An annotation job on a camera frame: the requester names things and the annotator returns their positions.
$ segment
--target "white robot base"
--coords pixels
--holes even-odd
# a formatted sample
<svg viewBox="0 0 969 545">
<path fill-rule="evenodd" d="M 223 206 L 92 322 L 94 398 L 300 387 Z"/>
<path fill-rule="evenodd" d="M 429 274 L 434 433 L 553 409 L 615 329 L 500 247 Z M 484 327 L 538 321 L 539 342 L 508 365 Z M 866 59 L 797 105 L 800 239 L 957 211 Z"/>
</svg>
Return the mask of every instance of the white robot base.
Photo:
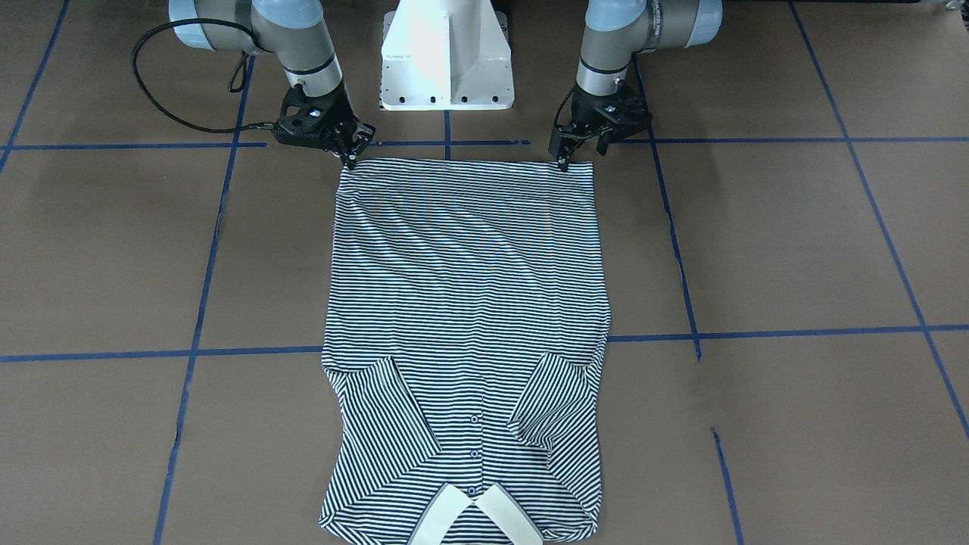
<svg viewBox="0 0 969 545">
<path fill-rule="evenodd" d="M 400 0 L 384 17 L 381 106 L 510 108 L 515 85 L 507 28 L 506 16 L 488 0 Z"/>
</svg>

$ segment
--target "shirt sleeve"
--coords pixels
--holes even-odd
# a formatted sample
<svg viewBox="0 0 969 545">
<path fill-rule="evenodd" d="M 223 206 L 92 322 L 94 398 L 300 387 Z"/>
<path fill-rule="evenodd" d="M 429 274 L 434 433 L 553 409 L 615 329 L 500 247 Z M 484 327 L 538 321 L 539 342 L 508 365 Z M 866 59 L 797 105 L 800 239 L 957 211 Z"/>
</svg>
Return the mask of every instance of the shirt sleeve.
<svg viewBox="0 0 969 545">
<path fill-rule="evenodd" d="M 587 367 L 546 353 L 525 384 L 508 428 L 519 441 L 547 451 L 548 471 L 596 520 L 602 489 L 596 395 Z"/>
<path fill-rule="evenodd" d="M 343 416 L 343 442 L 324 516 L 387 486 L 441 452 L 393 358 L 345 371 L 325 367 Z"/>
</svg>

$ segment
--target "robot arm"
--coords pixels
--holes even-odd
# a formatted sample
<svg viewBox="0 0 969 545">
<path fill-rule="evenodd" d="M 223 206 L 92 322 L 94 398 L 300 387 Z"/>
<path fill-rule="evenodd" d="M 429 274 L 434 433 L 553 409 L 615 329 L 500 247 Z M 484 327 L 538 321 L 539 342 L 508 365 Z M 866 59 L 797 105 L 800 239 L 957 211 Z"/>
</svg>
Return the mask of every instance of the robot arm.
<svg viewBox="0 0 969 545">
<path fill-rule="evenodd" d="M 175 27 L 193 48 L 276 54 L 291 86 L 272 128 L 281 144 L 331 151 L 353 168 L 373 140 L 374 128 L 354 114 L 320 0 L 170 0 L 169 17 L 229 21 L 252 31 L 249 36 L 215 24 Z"/>
<path fill-rule="evenodd" d="M 716 36 L 723 18 L 721 0 L 590 0 L 572 97 L 572 121 L 555 115 L 548 152 L 560 169 L 586 141 L 598 138 L 606 155 L 610 144 L 649 127 L 652 115 L 626 84 L 631 53 L 688 48 Z"/>
</svg>

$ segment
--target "fabric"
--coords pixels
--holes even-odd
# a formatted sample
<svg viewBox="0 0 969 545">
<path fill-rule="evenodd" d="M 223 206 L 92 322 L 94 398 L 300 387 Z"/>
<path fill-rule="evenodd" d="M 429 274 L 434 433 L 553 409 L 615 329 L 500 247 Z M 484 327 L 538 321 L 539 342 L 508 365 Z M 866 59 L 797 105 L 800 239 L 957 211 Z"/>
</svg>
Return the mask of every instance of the fabric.
<svg viewBox="0 0 969 545">
<path fill-rule="evenodd" d="M 320 525 L 355 545 L 592 535 L 609 323 L 591 164 L 344 171 L 323 347 L 343 438 Z"/>
</svg>

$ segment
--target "blue tape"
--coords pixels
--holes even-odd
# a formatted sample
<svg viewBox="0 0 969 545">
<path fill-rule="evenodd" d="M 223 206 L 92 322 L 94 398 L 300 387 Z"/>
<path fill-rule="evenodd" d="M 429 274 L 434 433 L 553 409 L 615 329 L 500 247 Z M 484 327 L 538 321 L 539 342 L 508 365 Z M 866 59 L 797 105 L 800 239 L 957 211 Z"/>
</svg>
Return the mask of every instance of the blue tape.
<svg viewBox="0 0 969 545">
<path fill-rule="evenodd" d="M 880 328 L 837 328 L 820 330 L 778 330 L 700 333 L 700 338 L 770 338 L 770 337 L 837 337 L 842 335 L 883 335 L 892 333 L 921 333 L 921 326 L 897 326 Z"/>
<path fill-rule="evenodd" d="M 912 309 L 915 310 L 916 317 L 918 318 L 919 325 L 921 326 L 922 334 L 925 337 L 925 342 L 928 343 L 929 351 L 932 353 L 932 359 L 935 361 L 935 367 L 938 368 L 939 375 L 942 377 L 942 382 L 946 387 L 946 392 L 949 394 L 949 399 L 953 403 L 955 414 L 959 419 L 959 423 L 962 425 L 962 431 L 965 433 L 966 438 L 969 439 L 969 421 L 967 421 L 965 411 L 962 409 L 962 403 L 959 402 L 959 398 L 955 393 L 955 388 L 953 387 L 952 381 L 949 379 L 949 373 L 946 371 L 946 366 L 943 364 L 942 358 L 939 356 L 939 352 L 935 347 L 935 341 L 932 339 L 931 330 L 925 323 L 925 318 L 922 315 L 922 309 L 919 307 L 919 302 L 915 297 L 915 291 L 912 289 L 912 284 L 909 282 L 908 275 L 905 273 L 905 268 L 902 266 L 901 258 L 898 256 L 898 251 L 895 249 L 895 244 L 891 241 L 889 228 L 885 224 L 885 219 L 882 217 L 882 213 L 878 208 L 878 203 L 875 202 L 875 195 L 871 191 L 871 185 L 868 183 L 868 176 L 865 175 L 864 168 L 861 166 L 861 161 L 858 157 L 858 153 L 855 151 L 855 145 L 848 137 L 848 129 L 845 126 L 844 119 L 841 117 L 841 112 L 838 110 L 838 106 L 834 101 L 834 95 L 831 93 L 828 80 L 825 78 L 825 74 L 821 70 L 821 64 L 818 62 L 818 56 L 815 54 L 814 48 L 811 47 L 811 41 L 807 37 L 807 31 L 804 28 L 803 22 L 800 20 L 800 16 L 797 14 L 797 7 L 795 7 L 794 2 L 789 0 L 788 6 L 790 6 L 791 13 L 794 15 L 795 22 L 797 23 L 797 29 L 800 30 L 800 36 L 804 40 L 804 45 L 807 47 L 807 52 L 811 57 L 811 62 L 814 63 L 814 69 L 818 73 L 818 78 L 821 80 L 821 84 L 825 89 L 825 94 L 828 95 L 828 101 L 831 104 L 831 109 L 834 111 L 834 117 L 838 121 L 838 126 L 841 128 L 841 134 L 844 135 L 846 140 L 848 140 L 848 149 L 851 151 L 852 160 L 855 162 L 855 168 L 858 170 L 858 175 L 861 178 L 861 185 L 864 186 L 864 193 L 868 197 L 868 203 L 871 205 L 871 209 L 875 214 L 875 219 L 878 221 L 879 229 L 882 230 L 882 236 L 885 238 L 885 243 L 889 247 L 891 258 L 895 262 L 895 268 L 898 269 L 898 275 L 901 276 L 902 284 L 905 286 L 905 293 L 908 294 L 909 301 L 912 303 Z"/>
<path fill-rule="evenodd" d="M 405 145 L 531 145 L 530 140 L 385 140 L 373 142 L 370 145 L 378 147 L 395 147 Z"/>
<path fill-rule="evenodd" d="M 451 112 L 444 110 L 444 158 L 451 160 Z"/>
<path fill-rule="evenodd" d="M 969 331 L 969 324 L 945 324 L 928 326 L 929 331 Z"/>
<path fill-rule="evenodd" d="M 208 147 L 267 147 L 265 142 L 246 142 L 233 144 L 230 142 L 213 143 L 170 143 L 170 144 L 25 144 L 15 145 L 17 151 L 47 151 L 62 149 L 201 149 Z"/>
<path fill-rule="evenodd" d="M 128 360 L 138 358 L 184 358 L 191 350 L 142 350 L 133 352 L 78 352 L 67 354 L 21 354 L 0 356 L 0 363 L 70 362 L 81 360 Z"/>
<path fill-rule="evenodd" d="M 249 74 L 253 73 L 256 57 L 249 58 Z M 238 113 L 235 116 L 235 125 L 242 124 L 245 116 L 245 105 L 249 98 L 249 82 L 246 81 L 242 89 L 242 97 L 239 99 Z M 229 151 L 229 163 L 226 166 L 226 175 L 222 183 L 222 197 L 219 199 L 219 209 L 215 216 L 215 228 L 212 231 L 212 244 L 208 251 L 208 265 L 205 267 L 205 281 L 202 285 L 202 295 L 199 298 L 199 315 L 195 324 L 195 332 L 192 335 L 191 355 L 188 364 L 185 366 L 185 381 L 182 383 L 181 402 L 178 404 L 178 417 L 175 420 L 175 440 L 172 444 L 172 451 L 169 453 L 168 471 L 165 474 L 165 486 L 162 489 L 162 500 L 158 507 L 158 519 L 155 522 L 155 535 L 152 540 L 153 545 L 161 545 L 162 534 L 165 530 L 165 518 L 169 511 L 169 500 L 172 496 L 172 482 L 175 476 L 175 467 L 178 464 L 178 449 L 181 446 L 182 429 L 185 426 L 185 414 L 188 411 L 189 385 L 192 384 L 192 377 L 195 374 L 195 363 L 198 360 L 199 342 L 202 339 L 202 325 L 205 321 L 205 307 L 208 304 L 208 292 L 212 283 L 212 273 L 215 270 L 215 255 L 219 251 L 219 223 L 226 210 L 226 195 L 232 184 L 233 170 L 235 168 L 235 157 L 238 151 L 239 133 L 233 134 L 233 145 Z"/>
<path fill-rule="evenodd" d="M 30 108 L 30 102 L 34 100 L 34 92 L 37 91 L 37 84 L 40 83 L 41 76 L 44 75 L 44 69 L 47 67 L 47 62 L 50 60 L 50 53 L 53 51 L 54 44 L 57 42 L 57 36 L 60 34 L 61 26 L 64 24 L 64 17 L 67 15 L 67 8 L 70 5 L 71 0 L 64 0 L 64 3 L 61 4 L 60 14 L 57 16 L 57 22 L 54 23 L 54 29 L 50 33 L 50 40 L 47 41 L 47 49 L 44 50 L 44 57 L 41 58 L 41 64 L 37 68 L 37 73 L 34 75 L 34 80 L 30 82 L 30 88 L 27 90 L 27 96 L 23 99 L 23 105 L 20 107 L 20 114 L 16 117 L 14 130 L 10 133 L 10 139 L 7 140 L 7 147 L 3 150 L 3 155 L 0 156 L 0 173 L 3 173 L 4 167 L 7 166 L 7 159 L 10 157 L 10 153 L 13 150 L 17 135 L 20 134 L 20 127 L 23 126 L 23 118 L 27 115 L 27 109 Z"/>
<path fill-rule="evenodd" d="M 736 498 L 734 497 L 734 483 L 730 478 L 730 470 L 727 468 L 727 457 L 724 456 L 723 443 L 720 440 L 720 433 L 716 428 L 710 429 L 713 432 L 713 442 L 717 445 L 717 458 L 720 460 L 720 473 L 724 478 L 724 489 L 727 491 L 727 502 L 730 504 L 730 517 L 734 521 L 734 536 L 736 545 L 743 545 L 743 529 L 740 527 L 740 515 L 736 509 Z"/>
<path fill-rule="evenodd" d="M 963 332 L 969 331 L 969 324 L 943 324 L 928 326 L 933 332 Z M 747 331 L 747 332 L 714 332 L 698 333 L 701 339 L 714 338 L 771 338 L 771 337 L 835 337 L 845 335 L 885 335 L 921 333 L 921 326 L 886 326 L 877 328 L 836 328 L 818 330 L 777 330 L 777 331 Z M 669 340 L 692 340 L 693 334 L 653 334 L 653 335 L 613 335 L 608 342 L 662 342 Z M 239 348 L 199 348 L 195 355 L 199 358 L 208 356 L 252 356 L 259 354 L 304 354 L 323 350 L 320 345 L 305 346 L 253 346 Z M 63 354 L 13 354 L 0 355 L 0 363 L 17 362 L 70 362 L 76 360 L 129 360 L 139 358 L 185 358 L 192 355 L 192 350 L 142 350 L 132 352 L 78 352 Z"/>
<path fill-rule="evenodd" d="M 323 346 L 268 346 L 259 348 L 200 348 L 196 351 L 202 356 L 254 356 L 259 354 L 306 354 L 321 352 Z"/>
<path fill-rule="evenodd" d="M 969 142 L 969 137 L 763 137 L 763 138 L 629 138 L 620 144 L 839 144 Z"/>
<path fill-rule="evenodd" d="M 693 340 L 693 334 L 674 333 L 660 335 L 610 335 L 607 342 L 656 342 L 661 340 Z"/>
<path fill-rule="evenodd" d="M 636 72 L 636 81 L 640 87 L 640 96 L 642 96 L 643 101 L 646 101 L 646 88 L 642 83 L 642 73 L 640 71 L 640 61 L 633 54 L 632 57 L 633 69 Z M 676 225 L 673 223 L 672 219 L 672 208 L 670 207 L 670 195 L 667 193 L 666 188 L 666 178 L 663 176 L 663 164 L 660 161 L 660 151 L 656 146 L 656 134 L 653 133 L 652 125 L 648 127 L 649 131 L 649 145 L 653 152 L 653 164 L 656 167 L 656 177 L 659 179 L 660 183 L 660 194 L 663 196 L 663 210 L 666 211 L 667 219 L 670 222 L 670 241 L 672 243 L 672 253 L 676 258 L 676 264 L 679 266 L 679 283 L 683 289 L 683 302 L 686 305 L 686 317 L 690 322 L 690 334 L 693 336 L 693 347 L 697 351 L 697 361 L 703 357 L 703 348 L 700 345 L 700 335 L 697 332 L 697 319 L 693 313 L 693 303 L 690 300 L 690 287 L 686 281 L 686 269 L 683 267 L 683 256 L 679 251 L 679 240 L 676 237 Z"/>
</svg>

